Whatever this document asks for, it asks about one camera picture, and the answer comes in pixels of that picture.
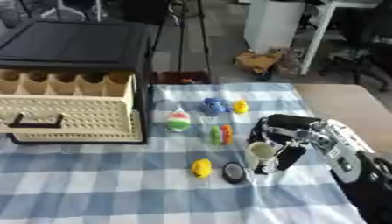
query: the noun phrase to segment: dish rack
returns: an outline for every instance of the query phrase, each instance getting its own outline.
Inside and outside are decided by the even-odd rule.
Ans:
[[[18,143],[139,143],[133,73],[0,71],[0,132]]]

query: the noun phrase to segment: black ring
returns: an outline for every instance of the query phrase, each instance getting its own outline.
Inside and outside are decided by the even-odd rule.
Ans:
[[[227,171],[227,168],[230,165],[235,165],[238,168],[238,170],[241,172],[241,176],[240,177],[233,178],[232,176],[230,176],[230,174]],[[239,163],[236,163],[236,162],[227,163],[222,168],[222,177],[230,184],[238,184],[238,183],[242,182],[246,178],[245,169]]]

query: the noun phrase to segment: yellow rubber duck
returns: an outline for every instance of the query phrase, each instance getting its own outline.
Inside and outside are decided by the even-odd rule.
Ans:
[[[213,166],[208,158],[196,160],[192,164],[192,172],[197,178],[204,179],[213,171]]]
[[[236,114],[243,114],[248,112],[249,106],[246,101],[241,100],[234,103],[233,109]]]

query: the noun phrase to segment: blue toy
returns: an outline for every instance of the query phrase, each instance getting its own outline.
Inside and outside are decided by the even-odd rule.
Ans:
[[[207,116],[217,116],[219,113],[232,111],[231,108],[223,106],[218,98],[204,99],[201,103],[201,110],[206,113]]]

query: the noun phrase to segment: green toy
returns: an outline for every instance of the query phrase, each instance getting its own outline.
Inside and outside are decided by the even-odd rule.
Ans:
[[[213,126],[211,128],[211,144],[221,145],[221,129],[219,126]]]

